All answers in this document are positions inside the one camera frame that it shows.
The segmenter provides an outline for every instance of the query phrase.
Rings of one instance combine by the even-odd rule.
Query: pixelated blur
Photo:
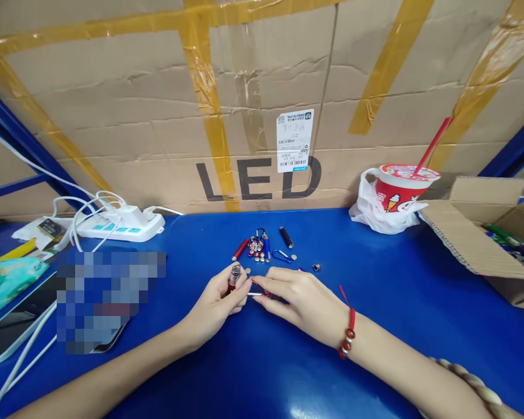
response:
[[[160,252],[61,252],[57,295],[57,335],[66,353],[88,354],[109,343],[117,330],[148,302],[148,292],[166,276],[167,254]]]

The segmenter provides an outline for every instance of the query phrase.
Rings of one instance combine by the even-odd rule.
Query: bracelet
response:
[[[349,308],[349,328],[345,329],[345,338],[338,348],[338,354],[341,359],[348,357],[348,352],[351,351],[353,340],[355,339],[355,309]]]
[[[458,377],[462,378],[466,383],[472,387],[477,395],[485,402],[489,412],[495,419],[513,419],[512,415],[505,406],[502,404],[501,398],[490,388],[485,387],[485,384],[476,375],[470,374],[467,369],[458,364],[451,364],[446,359],[436,360],[433,357],[429,357],[433,362],[436,362],[440,366],[446,368],[448,371],[453,372]],[[419,412],[423,417],[427,417],[423,412]]]

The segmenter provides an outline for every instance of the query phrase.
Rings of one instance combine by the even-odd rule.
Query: ice cream cup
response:
[[[377,179],[377,198],[386,212],[407,211],[409,207],[441,175],[431,169],[416,166],[386,164],[380,166]]]

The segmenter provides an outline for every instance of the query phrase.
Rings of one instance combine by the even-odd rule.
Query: power strip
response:
[[[77,227],[77,234],[81,237],[91,237],[93,239],[104,239],[110,234],[109,240],[142,243],[165,230],[163,227],[165,219],[162,215],[153,215],[154,217],[145,226],[141,227],[125,225],[125,221],[121,219],[118,227],[112,231],[115,228],[115,223],[97,214],[80,224]]]

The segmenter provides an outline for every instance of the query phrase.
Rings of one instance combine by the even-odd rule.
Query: green pouch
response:
[[[0,310],[25,291],[48,269],[36,257],[0,261]]]

